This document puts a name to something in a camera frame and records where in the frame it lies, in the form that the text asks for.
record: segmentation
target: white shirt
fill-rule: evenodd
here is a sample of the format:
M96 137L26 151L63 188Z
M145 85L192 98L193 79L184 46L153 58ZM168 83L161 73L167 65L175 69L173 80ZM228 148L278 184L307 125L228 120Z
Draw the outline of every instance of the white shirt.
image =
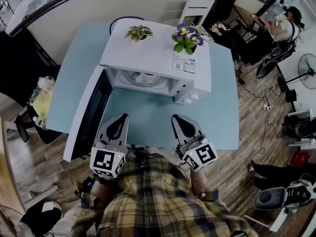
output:
M274 41L275 42L289 41L291 36L292 36L292 31L293 31L292 24L287 20L284 20L284 21L280 22L279 24L280 24L283 32L275 35ZM294 25L294 29L295 29L293 39L295 39L299 35L300 31L299 31L299 28L297 25L295 25L295 24L293 24L293 25Z

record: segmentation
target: electrical outlet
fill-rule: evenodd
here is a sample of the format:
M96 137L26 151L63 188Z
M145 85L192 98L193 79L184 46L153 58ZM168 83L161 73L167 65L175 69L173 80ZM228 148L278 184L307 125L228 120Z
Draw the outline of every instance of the electrical outlet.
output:
M271 105L267 105L267 104L264 104L263 105L263 109L265 109L265 110L271 110Z

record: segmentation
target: black wristband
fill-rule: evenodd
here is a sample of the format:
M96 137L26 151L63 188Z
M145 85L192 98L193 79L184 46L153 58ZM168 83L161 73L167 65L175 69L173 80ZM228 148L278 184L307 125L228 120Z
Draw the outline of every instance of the black wristband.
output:
M98 181L100 184L107 185L107 186L112 186L114 183L113 180L106 180L102 177L99 177L97 174L93 174L93 179L95 181Z

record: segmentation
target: open microwave door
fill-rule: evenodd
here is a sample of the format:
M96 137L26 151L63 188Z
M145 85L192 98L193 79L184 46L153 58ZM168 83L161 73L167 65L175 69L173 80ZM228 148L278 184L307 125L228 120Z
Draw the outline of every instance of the open microwave door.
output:
M66 161L88 155L109 101L112 87L103 66L97 66L79 102L64 157Z

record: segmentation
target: blue tabletop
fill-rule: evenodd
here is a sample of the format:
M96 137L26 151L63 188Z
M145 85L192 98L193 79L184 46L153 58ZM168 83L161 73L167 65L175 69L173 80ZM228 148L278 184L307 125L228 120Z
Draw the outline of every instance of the blue tabletop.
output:
M79 29L58 75L48 113L49 129L69 133L84 88L109 38L109 25L91 22ZM182 114L200 124L216 149L238 149L238 95L231 52L215 43L209 45L212 92L208 98L182 106L171 97L115 88L101 123L127 113L129 144L175 147L171 116Z

